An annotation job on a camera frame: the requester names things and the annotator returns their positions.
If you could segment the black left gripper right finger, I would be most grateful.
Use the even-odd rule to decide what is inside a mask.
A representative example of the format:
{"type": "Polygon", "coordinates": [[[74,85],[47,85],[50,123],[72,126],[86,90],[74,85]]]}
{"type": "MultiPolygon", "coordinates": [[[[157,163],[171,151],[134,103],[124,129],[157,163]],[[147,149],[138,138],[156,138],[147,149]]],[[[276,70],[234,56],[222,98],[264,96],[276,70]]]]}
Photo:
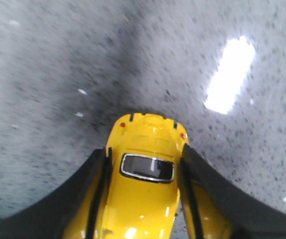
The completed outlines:
{"type": "Polygon", "coordinates": [[[178,183],[191,239],[286,239],[286,214],[250,196],[183,147],[178,183]]]}

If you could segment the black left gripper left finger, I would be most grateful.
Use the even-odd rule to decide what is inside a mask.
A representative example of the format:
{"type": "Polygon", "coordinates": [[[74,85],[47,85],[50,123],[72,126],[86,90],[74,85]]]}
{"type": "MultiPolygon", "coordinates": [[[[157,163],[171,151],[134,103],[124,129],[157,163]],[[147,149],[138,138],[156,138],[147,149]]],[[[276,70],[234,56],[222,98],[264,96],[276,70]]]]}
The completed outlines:
{"type": "Polygon", "coordinates": [[[25,210],[0,221],[0,239],[61,239],[81,212],[85,238],[93,238],[100,199],[111,175],[105,149],[96,149],[60,187],[25,210]]]}

